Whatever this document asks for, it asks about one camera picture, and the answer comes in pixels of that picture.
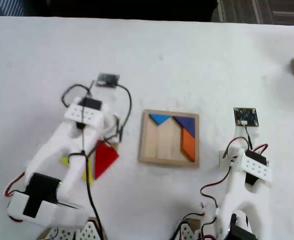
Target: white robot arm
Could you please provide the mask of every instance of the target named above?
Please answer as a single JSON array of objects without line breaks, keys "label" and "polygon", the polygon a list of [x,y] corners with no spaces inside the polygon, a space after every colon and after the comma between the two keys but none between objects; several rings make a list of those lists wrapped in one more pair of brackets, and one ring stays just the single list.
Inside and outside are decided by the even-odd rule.
[{"label": "white robot arm", "polygon": [[[254,108],[235,108],[236,129],[234,139],[249,138],[255,144],[258,135],[258,119]],[[247,149],[239,141],[230,149],[229,156],[220,159],[220,165],[229,165],[227,191],[220,204],[212,201],[205,207],[203,221],[210,223],[201,227],[199,233],[213,235],[217,240],[270,240],[272,220],[270,192],[272,186],[271,164],[264,156]]]},{"label": "white robot arm", "polygon": [[[70,204],[69,198],[86,168],[86,157],[79,153],[84,150],[88,154],[95,147],[102,137],[104,123],[111,121],[108,112],[107,105],[93,98],[74,100],[49,141],[27,165],[25,192],[14,192],[7,208],[9,216],[44,227],[79,229],[86,224],[89,211]],[[69,154],[70,166],[62,181],[39,173]]]}]

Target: blue triangle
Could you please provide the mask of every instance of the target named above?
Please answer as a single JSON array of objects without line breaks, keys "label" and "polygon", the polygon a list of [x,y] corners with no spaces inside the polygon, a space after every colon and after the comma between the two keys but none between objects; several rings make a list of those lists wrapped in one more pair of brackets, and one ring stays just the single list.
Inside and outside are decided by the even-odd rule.
[{"label": "blue triangle", "polygon": [[157,125],[162,124],[163,122],[165,122],[167,119],[171,117],[170,115],[152,114],[152,113],[150,113],[149,116]]},{"label": "blue triangle", "polygon": [[174,116],[173,118],[179,125],[186,129],[190,135],[195,137],[195,118],[187,116]]}]

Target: purple triangle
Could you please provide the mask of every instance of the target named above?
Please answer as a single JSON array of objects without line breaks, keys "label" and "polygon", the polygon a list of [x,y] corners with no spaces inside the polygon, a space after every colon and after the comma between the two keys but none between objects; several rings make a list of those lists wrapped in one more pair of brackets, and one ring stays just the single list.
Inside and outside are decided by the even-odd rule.
[{"label": "purple triangle", "polygon": [[187,116],[173,117],[179,125],[186,129],[193,137],[195,137],[195,118]]}]

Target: floor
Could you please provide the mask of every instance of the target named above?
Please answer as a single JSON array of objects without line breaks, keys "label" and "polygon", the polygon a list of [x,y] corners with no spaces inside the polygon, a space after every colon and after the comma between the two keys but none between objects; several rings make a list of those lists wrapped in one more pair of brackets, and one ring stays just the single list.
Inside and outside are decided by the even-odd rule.
[{"label": "floor", "polygon": [[294,25],[294,0],[218,0],[211,21]]}]

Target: white table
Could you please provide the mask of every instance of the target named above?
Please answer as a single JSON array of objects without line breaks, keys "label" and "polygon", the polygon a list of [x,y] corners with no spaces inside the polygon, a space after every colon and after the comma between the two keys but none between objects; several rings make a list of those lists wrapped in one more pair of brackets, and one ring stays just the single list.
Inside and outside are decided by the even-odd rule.
[{"label": "white table", "polygon": [[[200,187],[225,174],[218,151],[234,135],[233,107],[257,108],[257,142],[269,144],[273,161],[273,239],[294,239],[292,57],[294,26],[0,17],[0,239],[31,240],[43,230],[7,217],[4,187],[57,127],[63,90],[100,72],[120,74],[133,98],[120,158],[92,187],[110,240],[167,240],[184,214],[199,210]],[[115,97],[112,109],[124,117],[127,95],[117,89]],[[147,108],[200,114],[200,169],[138,162]],[[80,185],[74,201],[90,209]]]}]

